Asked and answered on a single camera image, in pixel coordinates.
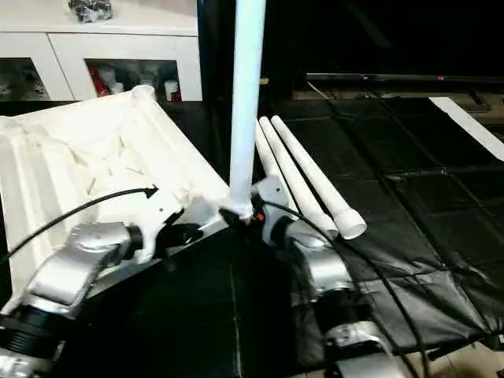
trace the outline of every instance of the black table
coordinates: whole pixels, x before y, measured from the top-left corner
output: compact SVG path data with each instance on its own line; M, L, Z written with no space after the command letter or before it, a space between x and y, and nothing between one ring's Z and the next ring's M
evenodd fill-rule
M227 178L224 112L162 105ZM352 244L389 277L428 347L504 330L500 161L427 99L264 102L260 113L278 113L366 219ZM416 350L383 284L340 253L400 350ZM320 363L320 335L309 309L291 309L286 269L257 237L228 229L90 302L58 374L285 376Z

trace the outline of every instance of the black cable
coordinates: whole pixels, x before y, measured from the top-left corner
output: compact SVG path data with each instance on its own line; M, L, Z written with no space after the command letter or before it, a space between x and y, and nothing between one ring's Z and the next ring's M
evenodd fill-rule
M377 93L376 91L374 91L373 89L370 92L376 97L376 99L380 102L382 107L389 113L389 115L392 117L392 119L395 120L399 125L402 126L402 121L398 119L398 117L391 110L390 106L382 99L380 94ZM430 377L431 375L430 375L430 368L429 368L429 360L428 360L427 352L425 351L425 346L423 345L423 341L421 340L421 338L417 339L417 345L419 348L421 348L420 342L422 342L422 346L423 346L423 352L421 350L421 357L422 357L422 365L424 367L424 376Z
M51 222L43 225L41 228L38 230L34 231L30 235L28 235L26 238L24 238L17 246L15 246L8 254L2 256L0 259L0 265L5 264L9 259L14 256L17 252L21 250L24 246L26 246L28 243L30 243L34 238L39 236L40 234L44 233L47 231L49 228L53 227L54 225L64 221L66 218L71 217L74 214L77 214L81 212L82 210L87 209L88 207L91 207L93 205L96 205L97 203L107 201L111 198L116 198L120 197L122 195L132 195L134 193L145 193L147 197L149 198L155 191L157 190L156 187L151 188L151 187L140 187L136 189L127 189L126 191L117 191L115 193L112 193L110 195L104 195L103 197L93 199L92 201L86 202L81 206L76 207L73 210L68 211L65 214L60 215L57 218L54 218Z
M392 338L392 335L387 331L387 329L380 324L380 322L376 319L376 317L371 314L371 317L373 321L378 324L378 327L380 328L381 333L384 334L385 338L388 340L388 342L391 344L392 350L399 350L399 345L395 342L395 340ZM401 361L404 363L406 368L408 369L409 373L413 378L420 378L418 375L417 370L413 367L413 364L411 363L410 359L401 352L398 352L399 358L401 358Z
M281 210L285 211L286 213L289 213L289 214L292 214L292 215L298 217L299 219L304 221L306 224L308 224L311 228L313 228L315 231L320 233L331 244L332 248L336 252L338 251L338 246L336 246L335 241L331 237L329 237L321 228L319 228L316 224L314 224L311 220L309 220L308 218L306 218L302 214L300 214L297 211L294 211L292 209L289 209L286 206L282 206L282 205L279 205L274 202L265 201L263 199L261 199L261 202L264 203L265 205L276 207L277 209L281 209ZM395 305L399 308L401 315L404 317L405 322L408 324L409 329L411 330L415 340L417 341L418 349L420 350L420 353L422 356L422 365L424 366L424 378L431 378L431 372L430 372L430 367L429 367L428 360L427 360L427 353L425 350L424 341L422 340L421 335L418 331L418 328L413 322L413 319L408 314L406 308L401 303L401 301L398 298L397 294L395 293L394 289L392 288L392 286L388 282L387 277L385 277L385 275L378 269L376 264L374 262L372 262L372 260L369 259L360 250L357 250L355 247L351 246L349 243L344 243L343 245L346 248L348 248L351 252L356 254L358 257L360 257L362 260L364 260L364 262L374 271L374 273L384 283L385 288L387 289L388 293L390 294L390 296L394 300ZM392 343L392 346L397 350L397 348L396 348L397 344L395 342ZM417 372L414 370L413 366L411 365L411 362L406 358L406 356L404 356L404 354L400 354L400 357L405 362L406 367L412 373L413 377L418 377Z

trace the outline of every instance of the white plastic tray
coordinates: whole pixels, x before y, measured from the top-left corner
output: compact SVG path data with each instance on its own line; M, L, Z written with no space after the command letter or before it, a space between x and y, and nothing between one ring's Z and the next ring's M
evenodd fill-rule
M36 238L11 261L13 298L82 221L132 221L156 232L194 197L220 201L228 186L162 108L152 87L0 117L0 195L9 248L58 215L114 191L156 185L158 193L115 198ZM137 253L150 259L153 246Z

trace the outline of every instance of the black mat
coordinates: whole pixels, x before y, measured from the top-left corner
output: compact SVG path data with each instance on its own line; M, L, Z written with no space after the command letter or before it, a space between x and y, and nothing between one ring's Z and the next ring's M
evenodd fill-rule
M352 244L390 277L428 347L500 332L504 164L427 99L274 106L368 230ZM345 254L404 351L414 338L383 284Z

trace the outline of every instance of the white strip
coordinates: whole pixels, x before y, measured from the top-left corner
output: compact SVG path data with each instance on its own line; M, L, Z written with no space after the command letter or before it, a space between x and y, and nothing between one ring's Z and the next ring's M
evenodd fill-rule
M324 201L324 204L328 207L341 236L344 239L353 239L360 236L367 228L361 215L350 208L345 198L336 190L280 117L274 116L271 122L322 201Z
M504 143L489 132L480 122L472 118L463 108L448 97L430 97L437 107L466 130L481 146L500 161L504 161Z
M268 118L262 117L259 120L262 131L268 140L276 161L285 176L285 180L292 190L292 194L296 199L302 213L310 219L317 226L325 231L337 231L336 226L332 219L322 211L321 206L313 196L312 191L309 189L306 181L302 178L301 173L298 171L294 161L287 152L287 149L282 144L280 137L276 134L275 129L269 123Z
M292 198L291 191L289 191L289 186L285 182L284 175L280 171L280 167L276 163L275 155L271 151L271 147L266 140L264 133L262 132L261 125L256 122L255 125L255 146L258 149L259 158L261 159L262 167L265 170L266 176L277 176L280 179L280 183L283 186L285 193L287 194L287 200L289 201L289 209L298 211L298 207Z

